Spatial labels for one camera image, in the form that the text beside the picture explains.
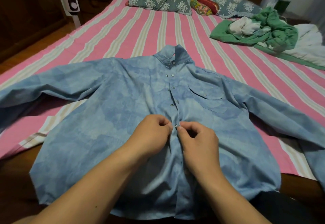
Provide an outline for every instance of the gray floral pillow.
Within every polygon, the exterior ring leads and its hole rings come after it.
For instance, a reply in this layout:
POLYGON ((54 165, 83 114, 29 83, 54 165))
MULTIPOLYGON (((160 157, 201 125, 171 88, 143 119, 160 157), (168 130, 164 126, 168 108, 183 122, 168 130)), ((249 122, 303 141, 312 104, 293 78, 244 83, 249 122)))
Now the gray floral pillow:
POLYGON ((262 8, 248 0, 212 0, 219 5, 218 16, 221 18, 252 17, 262 8))
POLYGON ((190 0, 129 0, 129 6, 192 15, 190 0))

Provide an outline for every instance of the finger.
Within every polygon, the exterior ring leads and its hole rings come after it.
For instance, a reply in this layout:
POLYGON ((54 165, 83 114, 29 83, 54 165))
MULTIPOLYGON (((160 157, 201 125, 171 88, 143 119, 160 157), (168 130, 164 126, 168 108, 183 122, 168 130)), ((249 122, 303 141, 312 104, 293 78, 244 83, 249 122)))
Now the finger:
POLYGON ((192 139, 190 136, 189 136, 189 133, 186 131, 185 128, 183 127, 177 127, 177 133, 178 133, 178 137, 179 139, 181 140, 181 143, 184 147, 184 145, 186 144, 186 142, 190 139, 192 139))
POLYGON ((167 129, 168 135, 170 135, 172 133, 172 131, 173 131, 173 125, 172 125, 171 122, 169 122, 168 124, 164 125, 164 128, 167 129))
POLYGON ((159 123, 159 125, 167 125, 168 123, 170 123, 170 121, 163 115, 155 115, 155 118, 157 119, 157 122, 159 123))
POLYGON ((180 125, 186 130, 193 130, 196 133, 200 133, 201 131, 203 131, 204 128, 206 128, 204 125, 196 121, 181 121, 180 125))

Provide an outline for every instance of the pillow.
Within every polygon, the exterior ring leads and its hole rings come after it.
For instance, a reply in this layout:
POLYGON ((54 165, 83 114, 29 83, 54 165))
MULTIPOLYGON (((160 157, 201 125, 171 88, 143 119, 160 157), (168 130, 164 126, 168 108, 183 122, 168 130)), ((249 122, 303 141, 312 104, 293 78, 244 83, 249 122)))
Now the pillow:
POLYGON ((213 15, 212 10, 208 6, 201 4, 197 0, 191 0, 190 4, 191 8, 194 9, 201 16, 213 15))
POLYGON ((214 1, 211 1, 211 0, 198 0, 198 1, 201 4, 208 6, 214 15, 216 15, 218 13, 219 5, 217 3, 215 3, 214 1))
POLYGON ((219 5, 218 16, 230 17, 252 17, 260 13, 262 8, 248 0, 212 0, 219 5))
POLYGON ((129 6, 192 15, 190 0, 129 0, 129 6))

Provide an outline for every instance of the shirt sleeve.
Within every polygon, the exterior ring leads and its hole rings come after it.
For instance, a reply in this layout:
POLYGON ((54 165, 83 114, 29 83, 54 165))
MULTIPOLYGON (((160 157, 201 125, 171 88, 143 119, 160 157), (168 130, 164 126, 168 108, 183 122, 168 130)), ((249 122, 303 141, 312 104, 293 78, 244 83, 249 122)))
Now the shirt sleeve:
POLYGON ((253 113, 277 132, 299 139, 314 176, 325 190, 325 128, 289 104, 236 80, 229 81, 239 108, 253 113))
POLYGON ((42 93, 77 101, 103 83, 112 70, 109 58, 58 66, 0 91, 0 133, 42 93))

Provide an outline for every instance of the light blue shirt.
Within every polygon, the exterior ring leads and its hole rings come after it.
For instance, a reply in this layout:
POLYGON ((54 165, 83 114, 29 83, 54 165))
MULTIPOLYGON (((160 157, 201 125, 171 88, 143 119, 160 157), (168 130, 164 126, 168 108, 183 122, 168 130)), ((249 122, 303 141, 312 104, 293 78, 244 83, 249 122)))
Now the light blue shirt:
MULTIPOLYGON (((164 115, 177 126, 198 121, 212 128, 222 171, 248 200, 281 185, 278 164, 249 112, 300 139, 312 172, 325 184, 325 129, 319 123, 265 93, 196 67, 180 45, 153 56, 58 66, 18 82, 0 92, 0 130, 42 93, 73 101, 91 96, 49 132, 30 170, 41 204, 52 203, 123 145, 148 114, 164 115)), ((173 129, 169 143, 132 177, 112 214, 194 219, 205 216, 207 206, 173 129)))

